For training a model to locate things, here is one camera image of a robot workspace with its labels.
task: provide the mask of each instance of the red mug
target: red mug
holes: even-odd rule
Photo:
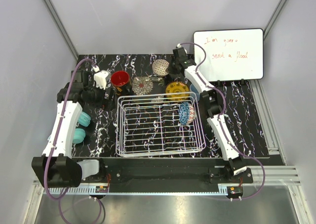
[[[131,83],[129,74],[125,71],[114,72],[111,76],[111,83],[117,89],[118,95],[131,94]]]

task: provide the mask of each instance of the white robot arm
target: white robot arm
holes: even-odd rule
[[[86,103],[94,103],[96,106],[101,106],[104,103],[104,94],[110,73],[100,71],[98,67],[94,67],[93,70],[95,72],[93,75],[94,86],[89,83],[87,71],[76,72],[75,82],[66,102],[66,110],[50,161],[47,176],[48,187],[78,187],[83,179],[99,173],[98,160],[87,159],[80,162],[72,160],[73,143],[80,143],[85,137],[85,131],[76,128],[77,123],[87,127],[91,120],[87,114],[82,112],[82,107]],[[57,115],[47,146],[41,157],[34,157],[32,160],[32,168],[43,186],[44,168],[53,147],[68,86],[69,84],[57,94]]]
[[[197,76],[196,73],[196,68],[197,66],[193,65],[193,66],[189,66],[187,69],[185,69],[184,71],[184,75],[186,78],[188,78],[188,80],[194,85],[194,87],[198,90],[199,93],[202,93],[203,91],[209,91],[210,88],[209,87],[214,87],[211,83],[207,82],[207,80],[205,79],[205,77],[200,73],[200,77],[202,77],[204,79],[204,81],[207,82],[207,84],[205,85],[202,80]],[[224,119],[224,115],[220,115],[220,119],[222,121],[222,124],[224,125],[224,130],[225,130],[225,134],[228,136],[229,140],[231,141],[231,144],[233,146],[235,146],[232,137],[227,129],[226,123],[225,123],[225,119]],[[222,153],[223,153],[223,159],[225,161],[228,161],[229,158],[234,159],[236,157],[239,156],[239,154],[232,149],[232,147],[227,143],[227,140],[224,136],[224,132],[222,131],[220,125],[219,125],[219,121],[218,121],[218,116],[214,116],[213,118],[207,118],[207,122],[211,125],[215,136],[218,140],[218,143],[220,144],[220,147],[222,149]]]

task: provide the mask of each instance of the white wire rack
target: white wire rack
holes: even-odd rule
[[[196,95],[174,93],[182,101],[172,101],[171,94],[133,95],[118,98],[117,155],[122,157],[161,156],[201,152],[205,138]],[[182,102],[193,105],[196,118],[189,125],[179,122]]]

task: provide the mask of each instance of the gray wall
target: gray wall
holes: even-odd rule
[[[289,165],[316,220],[316,2],[289,0],[265,41],[262,80]]]
[[[46,146],[56,93],[75,61],[41,0],[0,0],[0,223],[24,215],[33,156]]]
[[[79,54],[172,53],[196,30],[264,28],[279,0],[52,0]]]

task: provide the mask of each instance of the teal roller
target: teal roller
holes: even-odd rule
[[[91,117],[84,112],[81,112],[78,123],[84,127],[88,127],[91,122]]]
[[[84,129],[75,129],[75,135],[73,138],[73,144],[82,143],[85,138]]]

